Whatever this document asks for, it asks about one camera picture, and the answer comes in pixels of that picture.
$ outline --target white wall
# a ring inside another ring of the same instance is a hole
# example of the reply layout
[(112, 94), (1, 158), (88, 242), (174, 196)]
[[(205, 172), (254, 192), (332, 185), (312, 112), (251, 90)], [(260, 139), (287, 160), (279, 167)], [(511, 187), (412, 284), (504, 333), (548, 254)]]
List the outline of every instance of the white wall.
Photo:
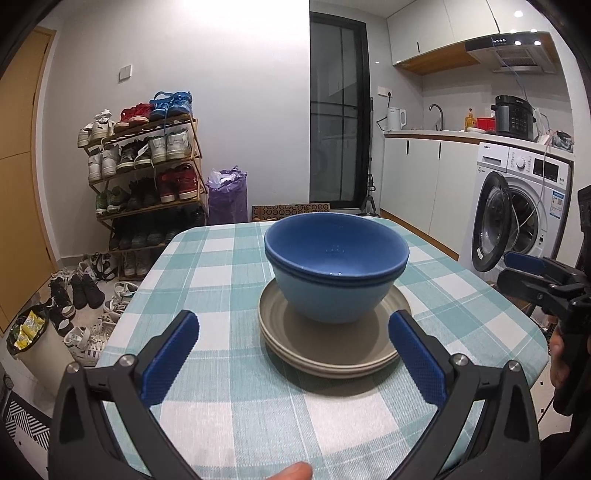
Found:
[[(133, 76), (118, 83), (118, 72)], [(96, 0), (60, 30), (43, 112), (43, 175), (58, 258), (105, 250), (78, 130), (159, 90), (190, 90), (203, 174), (238, 164), (249, 204), (309, 200), (305, 0)]]
[[(573, 134), (573, 114), (569, 90), (562, 71), (556, 75), (521, 74), (527, 98), (534, 108), (548, 116), (552, 130)], [(439, 110), (430, 112), (436, 103), (443, 109), (445, 129), (464, 129), (464, 118), (472, 108), (474, 117), (490, 116), (491, 105), (497, 95), (524, 98), (513, 73), (493, 73), (482, 65), (473, 65), (423, 77), (425, 130), (435, 130), (439, 124)]]
[[(331, 5), (316, 0), (310, 1), (310, 11), (364, 22), (368, 33), (369, 82), (371, 96), (374, 98), (373, 145), (371, 149), (371, 173), (374, 176), (376, 192), (373, 197), (379, 210), (379, 198), (382, 187), (382, 166), (384, 164), (384, 135), (375, 121), (387, 114), (388, 98), (378, 96), (378, 86), (392, 90), (390, 106), (404, 108), (407, 111), (407, 126), (404, 129), (420, 127), (423, 124), (423, 94), (421, 77), (410, 72), (397, 70), (392, 66), (392, 50), (388, 23), (385, 18), (377, 17), (355, 8)], [(386, 128), (387, 121), (381, 122)]]

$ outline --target beige plate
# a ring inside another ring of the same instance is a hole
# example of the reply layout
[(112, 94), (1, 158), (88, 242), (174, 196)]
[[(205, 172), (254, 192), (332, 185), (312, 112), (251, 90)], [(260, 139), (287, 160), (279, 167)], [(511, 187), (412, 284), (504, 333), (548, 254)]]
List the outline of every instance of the beige plate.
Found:
[(402, 292), (392, 286), (358, 321), (320, 323), (297, 313), (271, 280), (259, 299), (259, 325), (267, 344), (288, 363), (315, 375), (345, 378), (341, 375), (372, 373), (398, 356), (388, 337), (388, 320), (399, 309), (410, 312)]

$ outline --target washing machine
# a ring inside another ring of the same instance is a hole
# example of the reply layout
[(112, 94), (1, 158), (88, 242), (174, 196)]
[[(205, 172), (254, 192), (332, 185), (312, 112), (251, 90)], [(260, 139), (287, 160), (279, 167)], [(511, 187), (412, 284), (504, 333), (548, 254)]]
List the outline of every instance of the washing machine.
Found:
[(459, 262), (496, 282), (507, 251), (556, 258), (570, 203), (571, 165), (544, 154), (481, 143), (469, 226)]

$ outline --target red box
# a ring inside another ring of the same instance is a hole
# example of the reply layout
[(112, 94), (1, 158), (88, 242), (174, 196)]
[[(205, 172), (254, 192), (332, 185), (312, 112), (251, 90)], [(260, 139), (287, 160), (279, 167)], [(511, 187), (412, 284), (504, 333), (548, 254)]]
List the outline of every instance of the red box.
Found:
[(476, 128), (480, 128), (485, 131), (496, 130), (496, 122), (494, 118), (488, 118), (485, 116), (479, 116), (476, 118)]

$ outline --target light switch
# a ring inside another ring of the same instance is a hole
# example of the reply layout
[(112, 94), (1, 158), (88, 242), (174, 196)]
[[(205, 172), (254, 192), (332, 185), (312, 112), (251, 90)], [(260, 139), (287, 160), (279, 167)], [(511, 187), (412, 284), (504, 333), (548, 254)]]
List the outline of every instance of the light switch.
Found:
[(119, 81), (127, 80), (131, 77), (131, 65), (126, 65), (119, 71)]

